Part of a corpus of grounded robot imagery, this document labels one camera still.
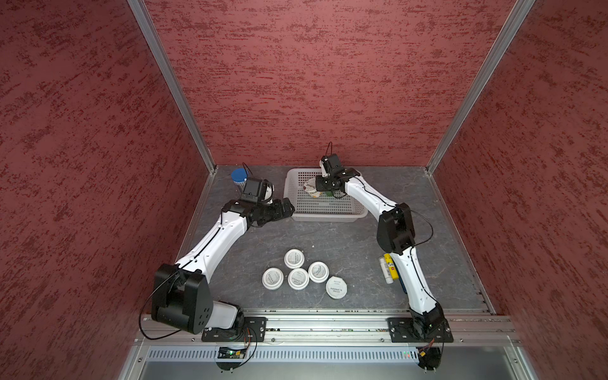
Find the mounting plate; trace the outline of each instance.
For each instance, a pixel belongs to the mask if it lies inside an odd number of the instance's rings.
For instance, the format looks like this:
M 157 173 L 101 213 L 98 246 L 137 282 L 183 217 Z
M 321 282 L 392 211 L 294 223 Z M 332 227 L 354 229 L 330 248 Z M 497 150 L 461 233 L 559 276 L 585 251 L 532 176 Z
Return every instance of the mounting plate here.
M 249 327 L 249 329 L 255 332 L 255 336 L 251 336 L 251 342 L 254 343 L 257 337 L 258 343 L 264 341 L 266 335 L 266 321 L 265 317 L 245 317 L 243 327 Z M 201 335 L 203 342 L 235 342 L 235 339 L 230 339 L 226 334 L 226 331 L 221 328 L 212 328 L 211 330 L 203 330 Z
M 386 318 L 389 325 L 390 340 L 393 343 L 428 343 L 430 339 L 417 339 L 413 333 L 412 318 Z M 435 343 L 454 343 L 450 326 L 445 322 L 445 330 L 440 328 L 434 336 Z

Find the white round container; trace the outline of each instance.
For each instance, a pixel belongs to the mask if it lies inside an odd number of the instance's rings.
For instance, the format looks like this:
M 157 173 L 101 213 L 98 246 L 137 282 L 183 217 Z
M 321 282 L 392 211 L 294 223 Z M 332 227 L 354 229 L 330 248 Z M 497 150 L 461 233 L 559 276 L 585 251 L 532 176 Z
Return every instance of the white round container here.
M 283 284 L 283 272 L 279 268 L 270 268 L 262 275 L 262 285 L 268 290 L 276 290 Z
M 287 283 L 292 289 L 302 290 L 308 286 L 308 272 L 302 268 L 295 268 L 287 276 Z
M 331 298 L 339 300 L 346 295 L 347 286 L 340 277 L 332 276 L 325 284 L 325 290 Z
M 329 276 L 329 268 L 327 268 L 327 265 L 321 261 L 315 261 L 308 267 L 308 277 L 310 277 L 310 279 L 317 284 L 324 282 Z
M 285 265 L 287 268 L 295 269 L 304 264 L 304 254 L 299 249 L 290 249 L 285 254 Z

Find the black mounting bracket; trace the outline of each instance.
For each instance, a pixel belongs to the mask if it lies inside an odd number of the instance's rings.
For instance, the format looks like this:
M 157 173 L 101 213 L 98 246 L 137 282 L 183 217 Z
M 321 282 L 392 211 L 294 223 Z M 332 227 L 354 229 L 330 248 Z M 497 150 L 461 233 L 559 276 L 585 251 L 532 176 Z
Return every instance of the black mounting bracket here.
M 427 344 L 430 340 L 435 339 L 435 343 L 454 343 L 454 337 L 447 321 L 443 322 L 443 326 L 437 328 L 432 336 L 428 336 L 424 340 L 416 337 L 413 321 L 413 318 L 386 318 L 391 342 Z
M 245 337 L 245 339 L 249 340 L 249 338 L 251 338 L 251 342 L 254 343 L 257 338 L 257 342 L 261 343 L 264 341 L 264 337 L 266 335 L 267 321 L 268 319 L 264 317 L 245 317 L 241 336 L 234 337 L 229 333 L 227 334 L 227 330 L 222 328 L 212 328 L 211 330 L 203 330 L 201 341 L 242 343 L 243 335 L 247 334 L 246 328 L 248 327 L 253 333 L 255 333 L 255 336 L 253 336 L 253 334 L 249 334 Z

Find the mesh basket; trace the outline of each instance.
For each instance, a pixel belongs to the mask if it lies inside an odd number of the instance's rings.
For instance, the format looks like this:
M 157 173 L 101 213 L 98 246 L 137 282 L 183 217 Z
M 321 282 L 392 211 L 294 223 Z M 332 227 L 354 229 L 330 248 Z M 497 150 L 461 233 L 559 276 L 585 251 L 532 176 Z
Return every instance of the mesh basket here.
M 285 179 L 284 198 L 295 207 L 293 219 L 300 222 L 354 222 L 367 215 L 367 209 L 351 196 L 313 198 L 304 191 L 304 182 L 321 174 L 321 169 L 292 169 Z

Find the robotic arm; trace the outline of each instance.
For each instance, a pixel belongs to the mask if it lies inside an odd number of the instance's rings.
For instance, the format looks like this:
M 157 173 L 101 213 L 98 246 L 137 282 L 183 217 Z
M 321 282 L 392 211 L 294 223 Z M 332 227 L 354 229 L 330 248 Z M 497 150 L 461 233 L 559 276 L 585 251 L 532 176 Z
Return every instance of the robotic arm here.
M 421 340 L 436 336 L 439 327 L 447 322 L 418 263 L 409 206 L 397 204 L 380 194 L 358 171 L 345 169 L 336 154 L 324 156 L 319 164 L 322 175 L 316 177 L 317 191 L 346 193 L 359 201 L 378 221 L 376 239 L 384 252 L 392 257 L 407 290 L 414 334 Z
M 203 328 L 235 330 L 243 313 L 235 305 L 214 302 L 209 281 L 234 242 L 251 226 L 290 217 L 295 208 L 288 198 L 272 200 L 272 184 L 247 179 L 239 200 L 231 200 L 211 230 L 174 265 L 163 264 L 154 275 L 152 319 L 192 334 Z
M 336 154 L 320 161 L 322 175 L 316 177 L 317 191 L 346 193 L 357 199 L 378 221 L 376 238 L 384 252 L 390 253 L 409 296 L 413 335 L 431 340 L 447 325 L 443 310 L 424 278 L 414 242 L 412 213 L 405 203 L 391 201 L 353 168 L 345 169 Z M 154 276 L 153 320 L 193 334 L 206 328 L 221 328 L 237 333 L 243 313 L 235 305 L 214 302 L 209 281 L 226 252 L 250 226 L 291 216 L 295 208 L 288 198 L 272 198 L 272 184 L 247 179 L 239 200 L 232 200 L 205 237 L 176 264 L 163 264 Z

